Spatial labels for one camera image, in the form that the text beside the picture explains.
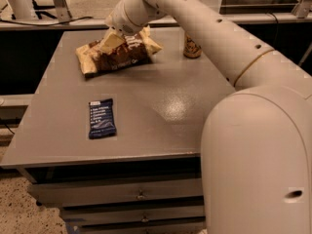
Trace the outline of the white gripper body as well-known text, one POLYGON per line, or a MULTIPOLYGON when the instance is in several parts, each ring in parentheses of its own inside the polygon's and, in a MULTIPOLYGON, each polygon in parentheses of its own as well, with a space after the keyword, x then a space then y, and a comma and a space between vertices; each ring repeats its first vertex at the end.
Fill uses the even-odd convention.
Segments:
POLYGON ((121 0, 105 19, 105 24, 119 34, 135 35, 142 30, 141 0, 121 0))

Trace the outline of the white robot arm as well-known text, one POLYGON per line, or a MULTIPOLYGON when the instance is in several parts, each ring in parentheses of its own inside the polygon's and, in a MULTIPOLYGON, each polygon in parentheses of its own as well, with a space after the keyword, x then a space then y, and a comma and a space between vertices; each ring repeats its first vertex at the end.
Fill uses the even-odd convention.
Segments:
POLYGON ((312 234, 311 77, 199 0, 121 0, 106 18, 133 35, 171 16, 235 93, 202 132, 209 234, 312 234))

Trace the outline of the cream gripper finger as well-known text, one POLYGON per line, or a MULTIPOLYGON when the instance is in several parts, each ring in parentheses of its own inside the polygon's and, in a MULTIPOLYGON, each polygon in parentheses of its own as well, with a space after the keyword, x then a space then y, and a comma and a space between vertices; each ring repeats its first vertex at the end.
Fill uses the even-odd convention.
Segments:
POLYGON ((124 42, 125 39, 115 29, 109 28, 99 42, 99 49, 105 54, 110 54, 124 42))

